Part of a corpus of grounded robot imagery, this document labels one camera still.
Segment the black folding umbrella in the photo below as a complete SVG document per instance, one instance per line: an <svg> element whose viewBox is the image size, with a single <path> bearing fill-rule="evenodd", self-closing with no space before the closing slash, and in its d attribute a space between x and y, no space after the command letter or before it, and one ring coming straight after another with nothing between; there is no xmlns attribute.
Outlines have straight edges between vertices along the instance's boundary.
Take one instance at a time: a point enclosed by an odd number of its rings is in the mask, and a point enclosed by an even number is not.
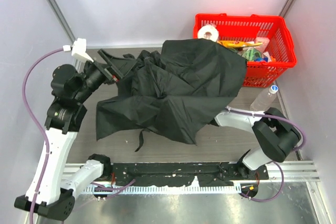
<svg viewBox="0 0 336 224"><path fill-rule="evenodd" d="M96 138L141 129L195 144L196 134L238 95L247 61L206 39L167 40L142 51L117 82L118 94L96 106Z"/></svg>

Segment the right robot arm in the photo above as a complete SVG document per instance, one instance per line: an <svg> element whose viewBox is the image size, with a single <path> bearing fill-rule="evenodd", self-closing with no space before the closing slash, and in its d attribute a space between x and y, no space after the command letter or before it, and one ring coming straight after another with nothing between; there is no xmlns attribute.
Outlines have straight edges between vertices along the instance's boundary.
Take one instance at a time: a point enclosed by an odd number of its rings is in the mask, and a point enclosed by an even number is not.
<svg viewBox="0 0 336 224"><path fill-rule="evenodd" d="M259 147L248 150L237 162L237 172L248 179L257 169L270 162L282 163L287 156L304 144L305 135L278 109L267 111L241 110L227 106L211 123L220 127L232 127L253 133Z"/></svg>

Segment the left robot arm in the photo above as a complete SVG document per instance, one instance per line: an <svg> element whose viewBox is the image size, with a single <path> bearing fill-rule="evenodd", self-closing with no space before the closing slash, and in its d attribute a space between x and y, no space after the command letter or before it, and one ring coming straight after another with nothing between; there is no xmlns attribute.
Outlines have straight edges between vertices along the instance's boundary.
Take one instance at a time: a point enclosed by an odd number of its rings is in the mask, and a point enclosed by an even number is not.
<svg viewBox="0 0 336 224"><path fill-rule="evenodd" d="M62 178L69 151L87 113L84 102L101 85L123 79L136 63L133 56L118 58L103 50L99 51L103 62L97 62L74 46L63 46L61 51L71 53L85 67L79 72L73 65L65 64L53 71L54 99L45 123L37 124L44 139L43 150L30 187L14 202L15 208L28 212L29 223L34 223L35 216L64 222L88 185L98 178L111 176L110 158L93 154L70 178Z"/></svg>

